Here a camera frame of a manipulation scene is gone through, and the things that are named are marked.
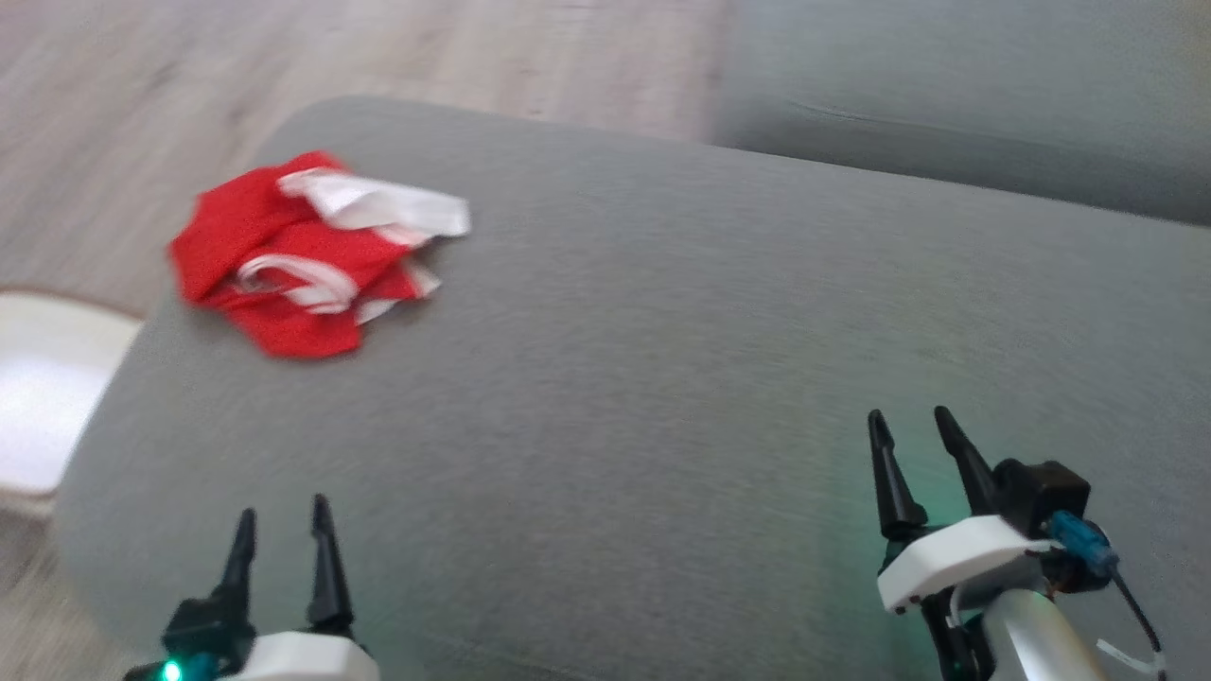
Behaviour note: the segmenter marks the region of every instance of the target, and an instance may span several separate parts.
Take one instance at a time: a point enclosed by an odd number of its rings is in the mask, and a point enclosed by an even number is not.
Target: robotic arm
[[[884,608],[919,608],[943,681],[1106,681],[1097,659],[1055,606],[1057,593],[1119,588],[1152,643],[1142,663],[1098,647],[1165,681],[1152,625],[1118,572],[1119,557],[1084,520],[1090,485],[1057,462],[1006,459],[989,469],[946,407],[934,411],[954,457],[971,517],[929,525],[905,481],[895,441],[877,410],[868,417],[879,525],[888,540],[878,588]],[[965,611],[976,611],[964,620]]]
[[[354,639],[354,611],[337,546],[332,509],[315,496],[316,542],[309,626],[258,636],[248,622],[248,577],[257,546],[257,515],[240,515],[223,577],[205,599],[185,599],[161,642],[165,660],[134,668],[124,681],[379,681],[374,659]]]

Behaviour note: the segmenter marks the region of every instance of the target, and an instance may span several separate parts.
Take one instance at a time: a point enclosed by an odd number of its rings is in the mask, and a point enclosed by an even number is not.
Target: white chair seat
[[[0,292],[0,503],[54,493],[138,328],[87,303]]]

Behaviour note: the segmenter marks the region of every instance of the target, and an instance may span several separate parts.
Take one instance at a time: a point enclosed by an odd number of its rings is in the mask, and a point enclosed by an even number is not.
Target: gray couch
[[[476,231],[436,253],[430,304],[331,361],[268,360],[165,301],[56,516],[124,642],[155,653],[245,505],[256,623],[298,626],[323,491],[385,679],[932,680],[924,626],[874,588],[865,416],[948,521],[946,404],[989,458],[1092,481],[1173,677],[1203,669],[1204,229],[365,98],[298,114],[257,160],[312,148],[466,196]],[[1064,607],[1143,651],[1115,596]]]
[[[736,2],[716,141],[1211,224],[1190,0]]]

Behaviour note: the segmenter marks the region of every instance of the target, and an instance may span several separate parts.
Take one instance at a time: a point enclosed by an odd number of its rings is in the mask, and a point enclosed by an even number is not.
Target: garment
[[[323,151],[206,191],[170,252],[182,296],[222,311],[269,355],[325,357],[358,325],[440,284],[412,259],[469,229],[466,204],[360,178]]]

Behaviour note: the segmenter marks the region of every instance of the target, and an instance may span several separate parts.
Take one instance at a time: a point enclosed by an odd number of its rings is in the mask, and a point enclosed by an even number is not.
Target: red cloth
[[[170,246],[182,297],[222,311],[274,356],[325,357],[361,344],[357,301],[299,302],[315,285],[315,270],[326,281],[342,284],[338,291],[352,291],[351,282],[358,299],[423,296],[400,267],[411,252],[408,246],[371,229],[333,229],[306,199],[286,196],[279,189],[281,177],[316,167],[346,171],[328,154],[311,151],[206,191],[199,196],[193,221]],[[264,257],[258,262],[287,261],[306,269],[289,271],[289,267],[270,264],[240,276],[241,267],[251,267],[249,261],[258,257]]]

